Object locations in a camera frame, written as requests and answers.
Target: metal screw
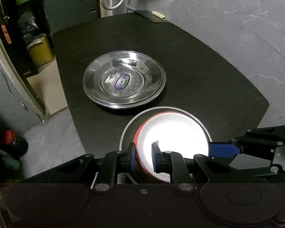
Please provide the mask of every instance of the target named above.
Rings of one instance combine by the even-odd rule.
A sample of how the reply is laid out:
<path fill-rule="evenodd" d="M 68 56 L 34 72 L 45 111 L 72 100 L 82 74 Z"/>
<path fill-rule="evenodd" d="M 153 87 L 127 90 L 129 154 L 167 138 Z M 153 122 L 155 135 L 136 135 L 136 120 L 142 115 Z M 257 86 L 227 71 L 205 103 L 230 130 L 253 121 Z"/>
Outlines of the metal screw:
<path fill-rule="evenodd" d="M 110 188 L 110 186 L 106 183 L 99 183 L 95 186 L 95 189 L 98 191 L 107 191 Z"/>
<path fill-rule="evenodd" d="M 270 168 L 270 171 L 271 171 L 272 173 L 277 173 L 277 172 L 279 171 L 279 167 L 273 166 L 273 167 Z"/>
<path fill-rule="evenodd" d="M 178 185 L 178 188 L 182 191 L 189 191 L 193 189 L 193 186 L 190 183 L 181 183 Z"/>
<path fill-rule="evenodd" d="M 147 193 L 148 193 L 148 190 L 146 190 L 146 189 L 141 189 L 140 192 L 141 192 L 142 194 L 147 194 Z"/>

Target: oval label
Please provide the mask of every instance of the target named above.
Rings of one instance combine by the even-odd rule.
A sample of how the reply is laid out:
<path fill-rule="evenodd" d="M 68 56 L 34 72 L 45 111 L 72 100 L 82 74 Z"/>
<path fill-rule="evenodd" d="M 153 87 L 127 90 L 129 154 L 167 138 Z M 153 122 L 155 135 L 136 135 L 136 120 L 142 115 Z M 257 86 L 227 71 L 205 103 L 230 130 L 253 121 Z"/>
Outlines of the oval label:
<path fill-rule="evenodd" d="M 118 78 L 118 80 L 115 83 L 115 89 L 120 91 L 124 89 L 130 82 L 130 75 L 129 74 L 123 74 Z"/>

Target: wall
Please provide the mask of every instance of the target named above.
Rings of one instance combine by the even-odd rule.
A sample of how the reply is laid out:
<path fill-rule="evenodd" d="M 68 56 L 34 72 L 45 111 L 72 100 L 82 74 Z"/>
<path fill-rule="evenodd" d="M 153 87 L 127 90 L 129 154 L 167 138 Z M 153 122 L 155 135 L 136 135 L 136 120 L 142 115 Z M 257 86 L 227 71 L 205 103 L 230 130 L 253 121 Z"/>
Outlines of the wall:
<path fill-rule="evenodd" d="M 285 124 L 285 0 L 125 2 L 164 14 L 244 74 L 270 104 L 259 127 Z M 125 11 L 120 7 L 113 14 Z"/>
<path fill-rule="evenodd" d="M 12 94 L 22 100 L 9 79 L 8 83 Z M 40 122 L 37 115 L 24 108 L 18 100 L 10 95 L 5 79 L 0 72 L 0 132 L 6 129 L 14 129 L 17 134 L 22 134 Z"/>

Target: black table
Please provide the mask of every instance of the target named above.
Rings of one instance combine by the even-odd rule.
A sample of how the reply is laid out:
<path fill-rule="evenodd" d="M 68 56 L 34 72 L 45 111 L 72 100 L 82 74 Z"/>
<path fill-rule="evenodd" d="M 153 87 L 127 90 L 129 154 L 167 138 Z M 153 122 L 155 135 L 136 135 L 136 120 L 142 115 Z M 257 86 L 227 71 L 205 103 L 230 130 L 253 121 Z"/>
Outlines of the black table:
<path fill-rule="evenodd" d="M 153 23 L 127 13 L 93 19 L 53 35 L 66 100 L 87 153 L 96 158 L 119 149 L 127 123 L 154 106 L 174 106 L 196 116 L 213 141 L 228 141 L 256 128 L 269 104 L 235 67 L 194 36 L 171 23 Z M 156 59 L 165 69 L 166 87 L 151 103 L 128 110 L 95 104 L 82 78 L 97 57 L 131 50 Z"/>

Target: metal pan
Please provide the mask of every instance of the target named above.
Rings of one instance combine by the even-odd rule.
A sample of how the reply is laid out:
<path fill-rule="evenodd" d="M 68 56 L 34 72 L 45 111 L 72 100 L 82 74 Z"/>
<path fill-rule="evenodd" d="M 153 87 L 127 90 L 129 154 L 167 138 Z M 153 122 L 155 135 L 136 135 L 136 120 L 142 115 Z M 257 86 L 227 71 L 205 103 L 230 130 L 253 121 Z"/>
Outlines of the metal pan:
<path fill-rule="evenodd" d="M 115 109 L 146 104 L 160 94 L 165 84 L 163 67 L 151 57 L 134 51 L 115 51 L 98 57 L 83 77 L 88 97 Z"/>

